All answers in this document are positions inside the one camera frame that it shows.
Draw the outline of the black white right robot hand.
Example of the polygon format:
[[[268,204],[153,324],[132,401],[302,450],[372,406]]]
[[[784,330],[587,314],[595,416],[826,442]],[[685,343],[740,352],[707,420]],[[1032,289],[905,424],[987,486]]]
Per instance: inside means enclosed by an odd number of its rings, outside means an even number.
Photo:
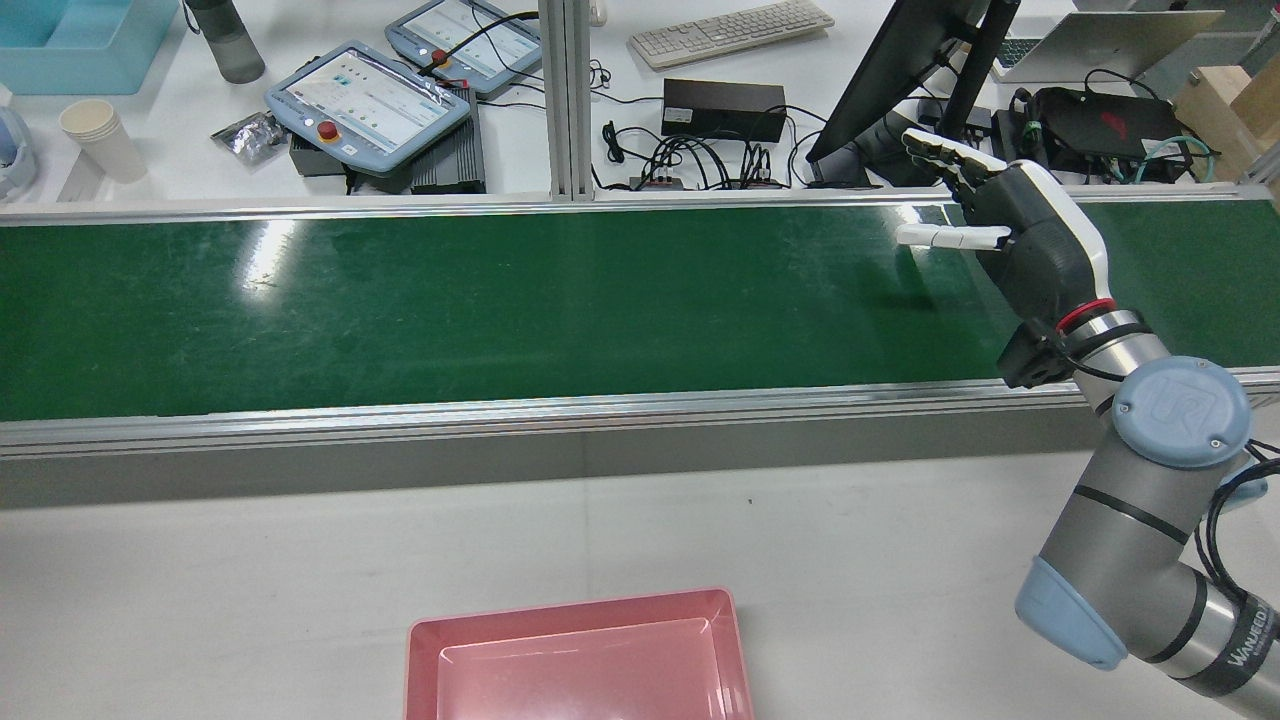
[[[1036,327],[1068,332],[1087,313],[1116,307],[1102,234],[1042,165],[923,129],[906,129],[902,143],[946,183],[965,222],[904,224],[897,243],[975,251],[1015,315]]]

